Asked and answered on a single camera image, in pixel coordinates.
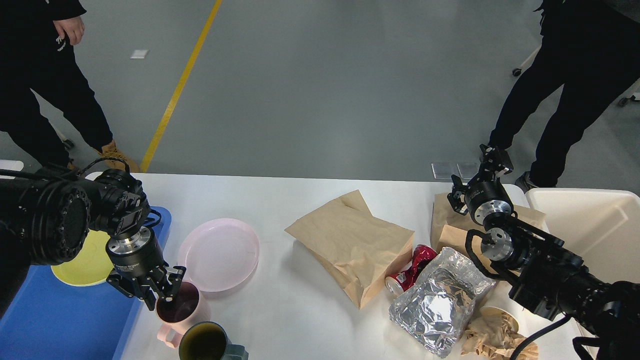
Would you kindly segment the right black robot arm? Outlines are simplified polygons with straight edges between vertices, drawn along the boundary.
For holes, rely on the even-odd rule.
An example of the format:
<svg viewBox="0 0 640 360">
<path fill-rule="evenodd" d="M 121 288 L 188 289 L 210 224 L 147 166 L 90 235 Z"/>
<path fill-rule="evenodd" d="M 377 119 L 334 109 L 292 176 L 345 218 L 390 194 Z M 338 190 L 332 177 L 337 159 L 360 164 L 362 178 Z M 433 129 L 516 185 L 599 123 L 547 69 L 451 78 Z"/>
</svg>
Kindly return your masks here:
<svg viewBox="0 0 640 360">
<path fill-rule="evenodd" d="M 510 358 L 574 318 L 592 333 L 573 338 L 579 358 L 589 360 L 587 348 L 596 347 L 598 360 L 630 360 L 639 352 L 639 285 L 599 280 L 581 256 L 563 248 L 562 239 L 519 219 L 500 181 L 514 169 L 508 153 L 487 145 L 480 150 L 478 173 L 467 184 L 453 175 L 447 196 L 455 212 L 483 227 L 468 230 L 467 255 L 487 278 L 507 281 L 512 300 L 553 321 L 521 342 Z M 563 319 L 554 321 L 559 313 Z"/>
</svg>

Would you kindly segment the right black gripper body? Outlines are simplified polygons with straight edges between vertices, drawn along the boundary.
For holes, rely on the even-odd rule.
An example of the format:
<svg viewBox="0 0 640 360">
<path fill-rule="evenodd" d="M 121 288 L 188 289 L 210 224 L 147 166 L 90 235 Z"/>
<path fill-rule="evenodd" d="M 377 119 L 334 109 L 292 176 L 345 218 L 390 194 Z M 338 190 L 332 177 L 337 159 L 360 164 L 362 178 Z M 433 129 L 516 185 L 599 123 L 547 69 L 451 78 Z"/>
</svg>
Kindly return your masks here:
<svg viewBox="0 0 640 360">
<path fill-rule="evenodd" d="M 474 223 L 485 227 L 487 221 L 498 215 L 512 215 L 514 204 L 499 178 L 470 181 L 464 194 L 464 203 Z"/>
</svg>

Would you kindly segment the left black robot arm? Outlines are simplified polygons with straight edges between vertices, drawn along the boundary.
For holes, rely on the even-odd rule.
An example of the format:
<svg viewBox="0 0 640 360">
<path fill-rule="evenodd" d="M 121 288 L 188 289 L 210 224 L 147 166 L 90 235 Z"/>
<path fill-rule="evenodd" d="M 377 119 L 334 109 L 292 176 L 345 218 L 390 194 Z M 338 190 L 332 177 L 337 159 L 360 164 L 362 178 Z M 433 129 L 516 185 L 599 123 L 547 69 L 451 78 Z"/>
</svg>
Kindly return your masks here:
<svg viewBox="0 0 640 360">
<path fill-rule="evenodd" d="M 75 259 L 91 230 L 109 235 L 112 270 L 106 282 L 154 310 L 173 301 L 186 273 L 163 257 L 142 182 L 130 167 L 108 169 L 93 180 L 78 170 L 50 165 L 29 173 L 1 171 L 1 312 L 6 313 L 32 265 Z"/>
</svg>

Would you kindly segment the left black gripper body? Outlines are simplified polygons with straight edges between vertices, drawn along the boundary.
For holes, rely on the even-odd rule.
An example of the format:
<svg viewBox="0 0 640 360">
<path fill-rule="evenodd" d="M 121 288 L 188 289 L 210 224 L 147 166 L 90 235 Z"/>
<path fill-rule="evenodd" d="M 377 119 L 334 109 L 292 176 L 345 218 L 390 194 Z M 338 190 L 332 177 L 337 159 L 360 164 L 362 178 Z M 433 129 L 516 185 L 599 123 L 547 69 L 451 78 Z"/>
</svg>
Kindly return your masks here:
<svg viewBox="0 0 640 360">
<path fill-rule="evenodd" d="M 148 227 L 126 239 L 110 238 L 106 252 L 113 264 L 110 274 L 119 274 L 128 279 L 147 277 L 153 292 L 158 294 L 160 267 L 166 267 L 162 248 L 154 231 Z"/>
</svg>

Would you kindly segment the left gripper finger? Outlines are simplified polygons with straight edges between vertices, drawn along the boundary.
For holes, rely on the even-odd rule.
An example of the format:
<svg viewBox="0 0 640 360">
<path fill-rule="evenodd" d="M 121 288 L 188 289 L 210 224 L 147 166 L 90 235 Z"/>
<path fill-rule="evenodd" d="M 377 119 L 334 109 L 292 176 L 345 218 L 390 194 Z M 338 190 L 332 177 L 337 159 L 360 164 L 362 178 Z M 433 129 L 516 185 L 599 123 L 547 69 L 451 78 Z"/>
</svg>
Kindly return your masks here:
<svg viewBox="0 0 640 360">
<path fill-rule="evenodd" d="M 178 295 L 186 274 L 185 266 L 174 266 L 173 268 L 160 267 L 160 275 L 157 281 L 158 299 L 165 302 L 172 302 Z"/>
<path fill-rule="evenodd" d="M 124 296 L 136 297 L 144 302 L 150 312 L 156 307 L 156 296 L 151 285 L 151 280 L 146 276 L 135 276 L 126 278 L 120 274 L 109 274 L 106 283 L 112 285 L 114 289 L 121 292 Z"/>
</svg>

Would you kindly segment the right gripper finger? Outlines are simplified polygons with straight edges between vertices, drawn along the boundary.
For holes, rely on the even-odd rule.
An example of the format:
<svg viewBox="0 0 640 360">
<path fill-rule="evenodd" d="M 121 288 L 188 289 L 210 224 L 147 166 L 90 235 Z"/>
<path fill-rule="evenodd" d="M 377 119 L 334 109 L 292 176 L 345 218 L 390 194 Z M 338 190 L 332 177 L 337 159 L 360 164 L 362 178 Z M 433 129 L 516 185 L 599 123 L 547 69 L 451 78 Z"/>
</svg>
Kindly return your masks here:
<svg viewBox="0 0 640 360">
<path fill-rule="evenodd" d="M 469 191 L 469 185 L 466 185 L 462 182 L 462 178 L 458 175 L 452 174 L 452 187 L 451 192 L 446 196 L 448 202 L 452 210 L 460 215 L 468 214 L 468 207 L 466 201 L 464 200 L 464 196 Z"/>
<path fill-rule="evenodd" d="M 479 147 L 482 152 L 479 167 L 480 182 L 494 182 L 514 171 L 514 165 L 506 150 L 485 144 L 480 144 Z"/>
</svg>

